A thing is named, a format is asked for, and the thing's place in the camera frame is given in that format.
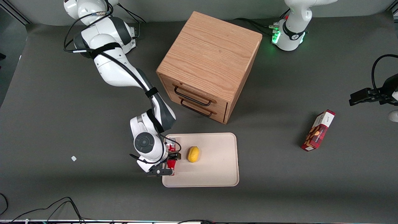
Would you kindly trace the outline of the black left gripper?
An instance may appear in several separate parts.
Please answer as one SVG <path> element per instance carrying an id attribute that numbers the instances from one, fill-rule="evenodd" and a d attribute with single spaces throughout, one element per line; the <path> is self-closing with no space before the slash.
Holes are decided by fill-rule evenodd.
<path id="1" fill-rule="evenodd" d="M 380 105 L 390 104 L 393 106 L 398 105 L 398 100 L 393 96 L 396 93 L 397 97 L 398 88 L 398 74 L 395 74 L 384 81 L 384 84 L 380 88 L 364 88 L 350 95 L 349 104 L 350 106 L 355 106 L 360 103 L 371 103 L 379 102 Z"/>

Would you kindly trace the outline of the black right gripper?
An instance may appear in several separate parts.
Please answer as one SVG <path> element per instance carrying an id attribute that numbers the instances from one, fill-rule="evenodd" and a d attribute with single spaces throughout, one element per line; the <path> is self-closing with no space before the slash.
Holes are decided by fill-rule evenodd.
<path id="1" fill-rule="evenodd" d="M 169 159 L 170 160 L 180 160 L 181 159 L 181 153 L 180 152 L 170 152 L 169 153 Z M 146 176 L 148 177 L 162 177 L 162 176 L 172 176 L 174 175 L 174 170 L 169 169 L 169 168 L 159 168 L 155 167 L 149 170 L 149 172 L 146 172 Z"/>

